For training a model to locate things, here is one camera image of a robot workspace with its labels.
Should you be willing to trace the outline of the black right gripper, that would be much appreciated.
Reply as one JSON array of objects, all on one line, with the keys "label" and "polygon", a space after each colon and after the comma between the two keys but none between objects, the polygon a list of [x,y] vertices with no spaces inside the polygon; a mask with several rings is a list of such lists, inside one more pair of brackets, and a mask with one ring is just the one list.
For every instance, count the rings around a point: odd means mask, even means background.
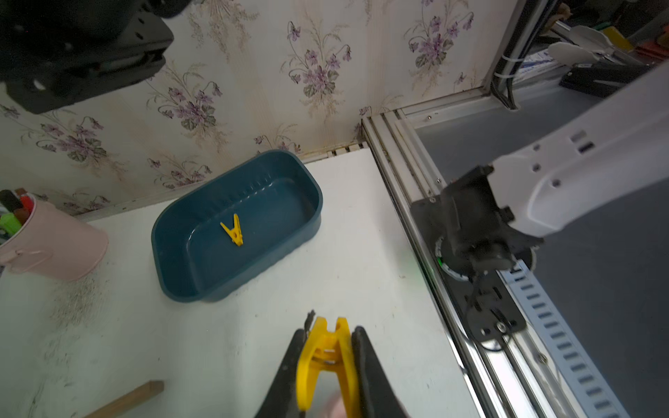
[{"label": "black right gripper", "polygon": [[184,0],[3,1],[1,83],[26,111],[47,113],[137,85],[174,41],[166,20]]}]

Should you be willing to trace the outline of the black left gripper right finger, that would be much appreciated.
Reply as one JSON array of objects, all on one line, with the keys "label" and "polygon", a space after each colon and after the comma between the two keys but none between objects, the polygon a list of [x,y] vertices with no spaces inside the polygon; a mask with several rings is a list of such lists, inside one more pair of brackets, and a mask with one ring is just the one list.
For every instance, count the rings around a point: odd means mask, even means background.
[{"label": "black left gripper right finger", "polygon": [[409,414],[395,396],[366,330],[358,326],[352,348],[359,383],[360,410],[367,418],[407,418]]}]

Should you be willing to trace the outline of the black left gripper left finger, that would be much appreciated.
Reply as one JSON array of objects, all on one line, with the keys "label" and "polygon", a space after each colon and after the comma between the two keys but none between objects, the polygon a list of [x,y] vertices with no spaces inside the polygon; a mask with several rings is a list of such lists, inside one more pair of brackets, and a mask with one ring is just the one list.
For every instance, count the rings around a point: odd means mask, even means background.
[{"label": "black left gripper left finger", "polygon": [[315,311],[311,310],[304,326],[294,332],[275,378],[255,418],[298,418],[306,416],[306,413],[300,411],[297,405],[296,377],[301,351],[308,339],[308,333],[314,319]]}]

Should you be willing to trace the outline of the yellow clothespin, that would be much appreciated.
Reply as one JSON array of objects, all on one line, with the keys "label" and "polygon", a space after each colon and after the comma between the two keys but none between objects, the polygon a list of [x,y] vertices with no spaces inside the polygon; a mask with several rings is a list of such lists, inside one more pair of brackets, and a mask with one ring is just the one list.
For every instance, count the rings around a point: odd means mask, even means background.
[{"label": "yellow clothespin", "polygon": [[330,332],[327,320],[317,317],[308,331],[296,367],[295,388],[299,411],[307,412],[311,409],[321,372],[336,374],[347,416],[362,417],[361,387],[352,334],[346,318],[338,318],[336,329]]},{"label": "yellow clothespin", "polygon": [[244,245],[243,234],[240,224],[240,217],[238,214],[233,215],[233,227],[230,228],[226,226],[223,222],[220,223],[221,228],[228,235],[231,242],[237,247],[242,247]]}]

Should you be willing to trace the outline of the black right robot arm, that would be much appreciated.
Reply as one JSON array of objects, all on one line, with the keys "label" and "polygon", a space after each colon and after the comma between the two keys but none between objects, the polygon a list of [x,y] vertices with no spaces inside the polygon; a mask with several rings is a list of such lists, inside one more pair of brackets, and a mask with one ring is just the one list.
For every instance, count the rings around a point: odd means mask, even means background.
[{"label": "black right robot arm", "polygon": [[[511,90],[547,1],[4,1],[1,187],[70,215],[351,146],[388,111]],[[442,263],[491,269],[665,179],[661,65],[528,146],[438,175]]]}]

